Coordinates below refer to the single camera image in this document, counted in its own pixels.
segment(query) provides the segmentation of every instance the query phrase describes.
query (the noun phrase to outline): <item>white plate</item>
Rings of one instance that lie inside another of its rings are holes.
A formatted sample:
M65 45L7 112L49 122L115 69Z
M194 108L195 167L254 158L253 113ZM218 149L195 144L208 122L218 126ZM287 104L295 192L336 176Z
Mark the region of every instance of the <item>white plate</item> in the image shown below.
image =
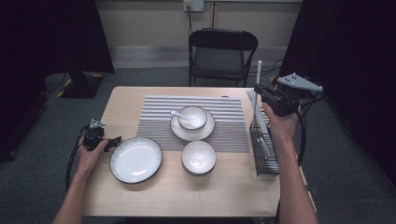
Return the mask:
M203 141L188 143L181 152L184 169L192 175L207 175L216 164L216 152Z
M262 149L265 155L265 166L267 166L268 169L270 169L275 174L278 174L279 164L277 163L274 149L270 149L262 137L258 138L257 141L262 145Z
M205 109L203 110L206 112L207 120L205 125L199 129L185 129L178 123L178 116L173 116L171 118L171 128L174 134L177 137L187 141L202 140L212 134L213 130L215 129L215 119L209 111Z
M119 181L136 184L152 177L162 161L163 152L156 142L136 137L126 140L114 150L110 169Z

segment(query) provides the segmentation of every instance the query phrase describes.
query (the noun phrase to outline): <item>striped placemat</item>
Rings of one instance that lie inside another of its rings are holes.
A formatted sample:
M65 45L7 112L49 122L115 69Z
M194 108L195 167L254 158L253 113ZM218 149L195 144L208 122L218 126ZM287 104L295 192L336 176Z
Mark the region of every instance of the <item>striped placemat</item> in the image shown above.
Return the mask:
M148 137L162 150L182 150L189 141L171 129L171 110L196 105L209 111L216 122L212 134L203 139L217 152L248 152L248 135L240 99L229 97L147 95L136 136Z

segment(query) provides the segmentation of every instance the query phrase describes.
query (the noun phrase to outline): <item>wooden table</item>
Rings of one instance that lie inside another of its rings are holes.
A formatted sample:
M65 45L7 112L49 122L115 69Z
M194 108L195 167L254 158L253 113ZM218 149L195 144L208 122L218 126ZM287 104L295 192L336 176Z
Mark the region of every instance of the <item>wooden table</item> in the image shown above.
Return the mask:
M92 173L84 216L111 217L273 217L279 200L279 178L256 176L248 126L253 109L245 88L117 87L101 121L105 138L135 137L146 95L230 96L239 98L245 114L249 153L217 153L214 170L188 174L181 151L164 151L154 177L128 185L111 174L113 150L103 153Z

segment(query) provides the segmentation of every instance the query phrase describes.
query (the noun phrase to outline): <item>black cable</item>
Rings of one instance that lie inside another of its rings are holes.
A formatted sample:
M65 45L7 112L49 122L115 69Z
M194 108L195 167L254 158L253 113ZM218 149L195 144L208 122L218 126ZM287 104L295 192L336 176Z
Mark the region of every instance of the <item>black cable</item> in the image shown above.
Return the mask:
M213 2L213 10L212 10L212 27L215 28L215 18L216 18L216 2Z
M69 159L69 163L67 164L67 168L66 168L66 175L65 175L65 188L66 188L66 193L67 191L69 191L70 188L70 173L72 170L72 166L73 166L73 161L74 158L76 157L76 153L78 148L81 146L78 144L79 139L81 138L82 132L84 132L84 130L88 129L90 126L89 125L85 125L84 127L82 127L79 131L77 140L76 140L76 144L72 150L72 153L70 155L70 159Z
M306 146L306 126L305 122L303 121L303 117L301 116L300 112L296 111L297 117L300 121L300 127L301 127L301 142L300 142L300 152L298 154L297 162L298 165L301 166L303 163L303 158L305 154L305 146Z
M324 99L325 96L326 96L326 92L323 92L323 94L318 99L315 99L312 103L316 103L318 101L321 101L322 99Z
M278 224L279 223L279 210L280 210L280 199L279 199L279 202L277 202L277 208L276 208L274 224Z
M189 38L192 34L192 24L191 24L191 7L187 7L187 13L189 14Z
M311 102L301 105L302 110L304 111L302 117L304 117L305 119L306 119L306 113L311 108L311 106L314 104L315 99L317 98L317 96L318 96L318 93L315 94L315 96L314 96L314 98L312 99Z
M273 68L272 68L272 69L268 69L268 70L263 70L263 71L261 71L260 76L268 75L268 74L274 72L275 70L279 69L280 66L279 66L279 67L276 67L276 63L282 62L282 61L283 61L283 59L279 59L279 60L274 61ZM256 74L257 71L249 71L249 73L255 73L255 74Z

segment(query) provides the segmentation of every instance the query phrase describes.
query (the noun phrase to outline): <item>forearm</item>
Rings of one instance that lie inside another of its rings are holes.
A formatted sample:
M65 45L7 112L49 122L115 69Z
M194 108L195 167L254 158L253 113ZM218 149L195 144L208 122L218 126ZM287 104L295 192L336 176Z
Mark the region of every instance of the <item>forearm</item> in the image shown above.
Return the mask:
M318 223L291 140L277 144L280 178L280 223Z
M52 223L81 223L87 181L88 178L85 175L75 173L61 209L58 211Z

